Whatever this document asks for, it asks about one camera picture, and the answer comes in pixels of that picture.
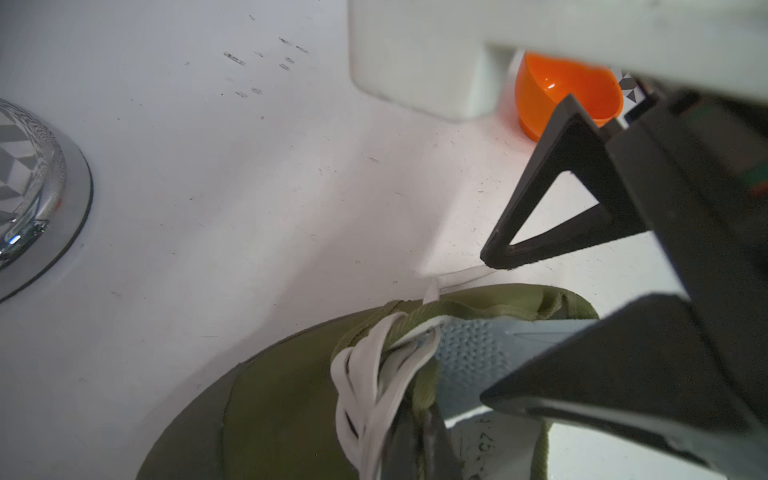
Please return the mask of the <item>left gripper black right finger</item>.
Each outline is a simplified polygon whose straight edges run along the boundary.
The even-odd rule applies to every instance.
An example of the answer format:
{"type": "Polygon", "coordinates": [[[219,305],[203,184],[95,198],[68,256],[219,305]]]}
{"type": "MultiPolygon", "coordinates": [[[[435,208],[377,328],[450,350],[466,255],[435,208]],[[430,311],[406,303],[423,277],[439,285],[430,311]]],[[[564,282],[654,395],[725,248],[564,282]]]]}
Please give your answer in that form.
{"type": "Polygon", "coordinates": [[[422,444],[426,480],[461,480],[461,462],[437,404],[425,413],[422,444]]]}

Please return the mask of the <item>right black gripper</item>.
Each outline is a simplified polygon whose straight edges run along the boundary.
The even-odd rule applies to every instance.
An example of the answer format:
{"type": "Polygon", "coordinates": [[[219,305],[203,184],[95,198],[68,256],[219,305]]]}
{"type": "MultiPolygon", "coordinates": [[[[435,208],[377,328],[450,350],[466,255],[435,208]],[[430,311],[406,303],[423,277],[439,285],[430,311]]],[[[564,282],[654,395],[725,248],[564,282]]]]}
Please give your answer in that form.
{"type": "Polygon", "coordinates": [[[641,298],[524,363],[482,401],[763,479],[767,108],[693,91],[648,96],[620,131],[614,120],[597,126],[574,96],[562,100],[480,258],[512,270],[647,225],[692,306],[641,298]]]}

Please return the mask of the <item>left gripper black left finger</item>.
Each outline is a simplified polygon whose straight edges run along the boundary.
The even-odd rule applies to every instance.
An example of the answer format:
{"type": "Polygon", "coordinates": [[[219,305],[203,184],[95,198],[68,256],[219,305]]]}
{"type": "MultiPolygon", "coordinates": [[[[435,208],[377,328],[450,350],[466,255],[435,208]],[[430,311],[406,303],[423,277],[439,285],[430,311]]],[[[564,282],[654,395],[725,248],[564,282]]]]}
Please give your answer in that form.
{"type": "Polygon", "coordinates": [[[393,421],[381,460],[382,480],[419,478],[420,432],[411,407],[401,407],[393,421]]]}

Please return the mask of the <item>olive green shoe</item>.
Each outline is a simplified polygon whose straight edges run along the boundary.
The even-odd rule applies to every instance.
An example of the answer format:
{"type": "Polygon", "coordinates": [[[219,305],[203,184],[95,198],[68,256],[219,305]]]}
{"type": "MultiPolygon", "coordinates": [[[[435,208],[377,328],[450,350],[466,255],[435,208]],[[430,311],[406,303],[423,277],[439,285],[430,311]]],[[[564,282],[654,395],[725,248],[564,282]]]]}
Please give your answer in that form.
{"type": "MultiPolygon", "coordinates": [[[[381,479],[393,421],[411,407],[420,432],[437,404],[442,327],[453,320],[594,319],[580,295],[530,284],[478,286],[473,267],[435,278],[423,298],[393,300],[297,333],[235,366],[163,431],[141,479],[381,479]]],[[[488,412],[449,429],[462,479],[544,479],[548,421],[488,412]]]]}

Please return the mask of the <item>grey-blue insole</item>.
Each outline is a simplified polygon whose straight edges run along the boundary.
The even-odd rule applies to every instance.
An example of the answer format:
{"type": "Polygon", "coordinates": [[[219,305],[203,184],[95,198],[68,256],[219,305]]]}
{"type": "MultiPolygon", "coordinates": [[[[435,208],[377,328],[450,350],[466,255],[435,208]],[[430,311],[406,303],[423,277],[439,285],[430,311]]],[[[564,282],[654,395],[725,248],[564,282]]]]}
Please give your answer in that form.
{"type": "Polygon", "coordinates": [[[453,320],[442,327],[437,403],[446,426],[490,410],[481,394],[526,362],[588,328],[594,319],[453,320]]]}

